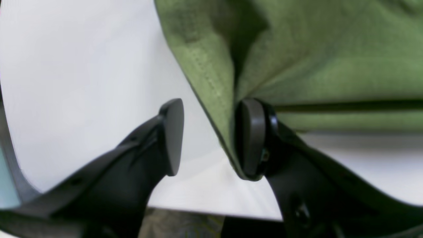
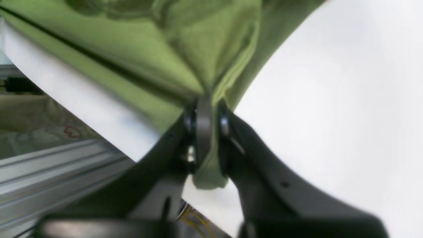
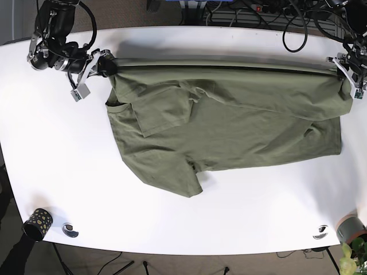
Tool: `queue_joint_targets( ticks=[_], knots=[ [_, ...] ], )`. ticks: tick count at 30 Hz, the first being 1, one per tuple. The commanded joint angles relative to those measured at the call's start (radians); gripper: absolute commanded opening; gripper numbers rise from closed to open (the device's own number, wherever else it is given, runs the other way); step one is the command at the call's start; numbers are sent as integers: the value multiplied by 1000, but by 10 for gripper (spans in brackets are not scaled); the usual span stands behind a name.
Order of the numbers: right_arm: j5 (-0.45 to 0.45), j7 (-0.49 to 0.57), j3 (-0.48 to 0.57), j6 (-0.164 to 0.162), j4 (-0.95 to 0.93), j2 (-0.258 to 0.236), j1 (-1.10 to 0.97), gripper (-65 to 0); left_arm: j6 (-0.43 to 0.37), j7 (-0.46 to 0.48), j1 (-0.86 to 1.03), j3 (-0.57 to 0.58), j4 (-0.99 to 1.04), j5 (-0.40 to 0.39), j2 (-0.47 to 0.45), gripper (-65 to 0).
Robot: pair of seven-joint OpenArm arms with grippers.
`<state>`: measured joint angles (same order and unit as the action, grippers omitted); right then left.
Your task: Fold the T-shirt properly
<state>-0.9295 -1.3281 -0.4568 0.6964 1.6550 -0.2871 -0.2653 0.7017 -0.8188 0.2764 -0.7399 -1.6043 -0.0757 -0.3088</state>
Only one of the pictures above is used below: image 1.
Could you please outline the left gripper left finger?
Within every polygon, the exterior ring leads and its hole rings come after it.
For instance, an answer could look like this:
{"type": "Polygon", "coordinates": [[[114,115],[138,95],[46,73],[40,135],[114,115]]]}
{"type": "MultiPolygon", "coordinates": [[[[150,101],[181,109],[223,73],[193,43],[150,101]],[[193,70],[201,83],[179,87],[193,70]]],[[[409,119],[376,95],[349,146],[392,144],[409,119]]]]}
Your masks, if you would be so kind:
{"type": "Polygon", "coordinates": [[[53,189],[1,210],[1,231],[18,238],[137,238],[154,188],[178,173],[183,133],[184,104],[172,99],[53,189]]]}

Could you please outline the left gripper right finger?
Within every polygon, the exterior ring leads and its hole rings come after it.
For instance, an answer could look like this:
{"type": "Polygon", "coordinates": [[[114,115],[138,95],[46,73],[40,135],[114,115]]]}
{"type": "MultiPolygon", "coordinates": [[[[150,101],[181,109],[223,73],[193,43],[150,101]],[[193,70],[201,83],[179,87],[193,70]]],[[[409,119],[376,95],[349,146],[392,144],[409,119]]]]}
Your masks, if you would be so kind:
{"type": "Polygon", "coordinates": [[[267,179],[288,238],[422,237],[422,207],[382,193],[307,145],[269,104],[240,101],[235,135],[242,172],[267,179]]]}

